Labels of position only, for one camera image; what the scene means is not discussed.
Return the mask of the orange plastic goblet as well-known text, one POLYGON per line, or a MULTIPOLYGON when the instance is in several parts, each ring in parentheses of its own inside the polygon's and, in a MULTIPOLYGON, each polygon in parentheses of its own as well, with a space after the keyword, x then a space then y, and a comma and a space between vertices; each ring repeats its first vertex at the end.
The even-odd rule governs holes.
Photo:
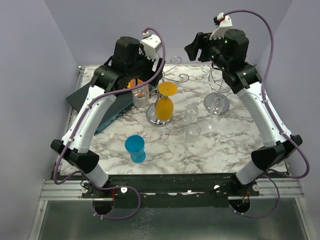
MULTIPOLYGON (((142 80, 140 80, 139 78, 134 78, 128 83, 127 88, 133 88, 135 86, 142 85, 143 83, 144 82, 142 80)), ((134 89, 131 92, 132 92, 132 95, 137 98, 142 98, 142 97, 146 96, 144 87, 134 89)))

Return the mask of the yellow plastic goblet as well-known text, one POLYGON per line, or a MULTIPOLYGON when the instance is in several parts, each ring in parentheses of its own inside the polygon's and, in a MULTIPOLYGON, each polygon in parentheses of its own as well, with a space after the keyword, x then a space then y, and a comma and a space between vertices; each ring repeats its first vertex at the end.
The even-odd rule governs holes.
POLYGON ((155 104, 155 116, 158 120, 168 121, 172 118, 174 111, 174 104, 170 97, 177 93, 178 88, 173 82, 162 82, 157 90, 160 98, 155 104))

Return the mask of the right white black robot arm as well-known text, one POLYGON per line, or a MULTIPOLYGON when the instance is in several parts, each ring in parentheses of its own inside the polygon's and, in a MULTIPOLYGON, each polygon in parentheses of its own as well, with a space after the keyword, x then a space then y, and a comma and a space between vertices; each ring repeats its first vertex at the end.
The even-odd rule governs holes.
POLYGON ((287 159, 303 143, 300 135, 293 135, 281 123, 277 113, 269 114, 268 108, 273 106, 262 96, 262 78, 256 67, 246 62, 248 47, 249 39, 242 30, 229 29, 218 39, 198 32, 184 48, 191 61, 212 62, 221 70, 224 82, 246 106, 261 135, 263 146, 251 153, 251 160, 230 183, 230 191, 236 196, 247 192, 249 183, 287 159))

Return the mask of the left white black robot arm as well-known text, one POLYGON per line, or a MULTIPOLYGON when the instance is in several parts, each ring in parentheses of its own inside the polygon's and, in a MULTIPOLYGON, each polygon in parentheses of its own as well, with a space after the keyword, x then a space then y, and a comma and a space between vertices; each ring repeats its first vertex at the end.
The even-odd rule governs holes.
POLYGON ((159 49, 165 49, 162 38, 147 32, 142 40, 129 36, 118 39, 113 55, 95 70, 75 122, 61 140, 55 139, 51 143, 58 159, 66 160, 84 174, 101 198, 110 194, 111 185, 107 182, 108 174, 99 165, 99 156, 90 150, 92 138, 117 96, 131 91, 128 87, 131 80, 140 79, 147 84, 158 80, 165 63, 162 57, 154 66, 159 49))

